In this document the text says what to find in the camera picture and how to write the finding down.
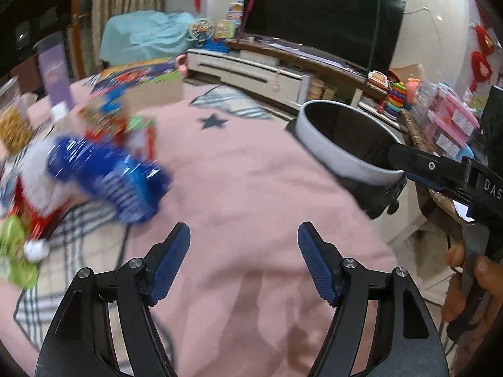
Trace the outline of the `green drink pouch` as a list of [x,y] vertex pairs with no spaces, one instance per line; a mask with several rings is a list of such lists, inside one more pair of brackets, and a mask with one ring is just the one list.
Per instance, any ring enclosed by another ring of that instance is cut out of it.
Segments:
[[1,279],[21,289],[33,288],[38,280],[38,266],[24,256],[25,230],[17,215],[3,221],[1,228]]

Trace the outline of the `red snack bag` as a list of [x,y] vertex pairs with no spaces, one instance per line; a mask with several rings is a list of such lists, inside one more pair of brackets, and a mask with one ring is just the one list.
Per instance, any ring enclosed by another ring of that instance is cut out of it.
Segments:
[[67,199],[60,207],[47,216],[38,213],[24,194],[21,178],[16,179],[14,197],[8,210],[8,216],[15,215],[19,218],[25,230],[25,240],[42,239],[52,235],[61,218],[70,209],[72,201]]

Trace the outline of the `white foam fruit net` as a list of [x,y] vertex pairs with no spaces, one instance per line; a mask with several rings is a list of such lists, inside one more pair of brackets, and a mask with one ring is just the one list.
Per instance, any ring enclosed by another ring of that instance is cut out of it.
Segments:
[[41,217],[55,213],[80,193],[72,181],[62,182],[49,173],[49,154],[54,148],[55,139],[37,141],[28,148],[19,168],[23,197]]

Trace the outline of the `blue snack wrapper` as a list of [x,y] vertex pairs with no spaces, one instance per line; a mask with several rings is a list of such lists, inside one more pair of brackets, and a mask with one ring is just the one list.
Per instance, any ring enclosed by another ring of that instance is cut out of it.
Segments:
[[75,184],[90,198],[112,205],[118,219],[129,225],[153,218],[173,181],[157,162],[71,136],[55,138],[47,171],[61,183]]

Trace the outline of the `white round trash bin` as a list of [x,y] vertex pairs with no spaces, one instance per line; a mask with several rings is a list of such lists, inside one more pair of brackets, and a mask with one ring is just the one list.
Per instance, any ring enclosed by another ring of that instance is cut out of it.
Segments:
[[313,100],[302,105],[286,130],[375,220],[393,215],[406,176],[392,167],[389,151],[400,140],[367,113],[337,101]]

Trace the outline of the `pink plastic storage boxes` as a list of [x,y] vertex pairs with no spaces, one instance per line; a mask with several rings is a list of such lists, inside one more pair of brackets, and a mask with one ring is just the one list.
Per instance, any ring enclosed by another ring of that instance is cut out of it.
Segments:
[[420,82],[413,96],[414,121],[444,156],[456,159],[479,128],[479,122],[446,84]]

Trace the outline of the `black flat television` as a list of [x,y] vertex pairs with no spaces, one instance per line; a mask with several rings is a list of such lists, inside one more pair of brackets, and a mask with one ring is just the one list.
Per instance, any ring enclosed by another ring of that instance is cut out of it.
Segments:
[[273,37],[386,72],[407,0],[245,0],[244,32]]

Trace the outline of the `white tv cabinet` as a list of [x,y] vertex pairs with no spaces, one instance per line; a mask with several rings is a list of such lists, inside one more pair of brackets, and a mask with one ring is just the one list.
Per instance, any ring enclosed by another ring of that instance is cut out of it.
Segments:
[[375,84],[368,73],[358,72],[336,60],[300,49],[268,43],[231,39],[229,52],[192,48],[187,53],[188,70],[218,79],[291,109],[298,110],[310,99],[341,99],[375,115],[363,96],[380,104],[387,87]]

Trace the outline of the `clear jar of snacks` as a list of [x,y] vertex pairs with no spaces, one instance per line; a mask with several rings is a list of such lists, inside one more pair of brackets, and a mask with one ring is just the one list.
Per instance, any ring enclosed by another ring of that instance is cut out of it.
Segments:
[[34,135],[17,76],[1,86],[0,134],[9,155],[19,153]]

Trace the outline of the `pink blanket with plaid hearts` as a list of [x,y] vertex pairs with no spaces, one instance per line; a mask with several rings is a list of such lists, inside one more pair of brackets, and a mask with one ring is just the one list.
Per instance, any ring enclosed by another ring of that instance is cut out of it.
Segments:
[[1,341],[27,374],[67,285],[88,266],[120,267],[162,242],[177,222],[191,244],[168,296],[153,309],[180,376],[304,376],[333,317],[297,246],[310,221],[365,267],[390,271],[393,252],[357,203],[275,120],[195,107],[206,86],[186,85],[175,104],[153,107],[158,162],[174,180],[148,223],[126,227],[99,203],[61,221],[36,287],[1,283]]

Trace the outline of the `colourful picture book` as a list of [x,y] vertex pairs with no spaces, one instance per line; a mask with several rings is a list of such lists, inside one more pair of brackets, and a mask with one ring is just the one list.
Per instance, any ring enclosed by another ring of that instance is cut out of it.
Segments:
[[90,99],[121,95],[148,107],[176,103],[183,97],[182,72],[170,58],[108,67],[97,76]]

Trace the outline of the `purple thermos bottle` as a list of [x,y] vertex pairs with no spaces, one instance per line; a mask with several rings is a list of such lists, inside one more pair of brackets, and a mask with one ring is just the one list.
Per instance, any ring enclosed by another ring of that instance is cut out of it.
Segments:
[[64,38],[61,32],[44,37],[35,44],[44,90],[52,107],[65,102],[68,110],[75,106],[67,68]]

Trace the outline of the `pink kettlebell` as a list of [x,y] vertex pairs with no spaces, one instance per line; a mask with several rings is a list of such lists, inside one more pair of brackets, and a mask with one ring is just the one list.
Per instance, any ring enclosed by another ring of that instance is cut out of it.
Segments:
[[176,69],[184,76],[188,76],[187,55],[178,55],[175,59]]

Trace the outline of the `toy ferris wheel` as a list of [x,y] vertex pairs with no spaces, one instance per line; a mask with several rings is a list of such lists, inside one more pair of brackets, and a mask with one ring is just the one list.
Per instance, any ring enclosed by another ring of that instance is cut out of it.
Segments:
[[206,18],[196,19],[188,25],[187,39],[196,46],[204,46],[214,36],[214,24]]

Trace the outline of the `teal cloth covered chair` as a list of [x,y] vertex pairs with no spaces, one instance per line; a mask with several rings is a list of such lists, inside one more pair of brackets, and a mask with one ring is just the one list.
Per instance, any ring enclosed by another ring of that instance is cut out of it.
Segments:
[[196,18],[188,12],[140,10],[111,17],[103,30],[98,59],[109,66],[159,58],[175,58],[192,45],[188,26]]

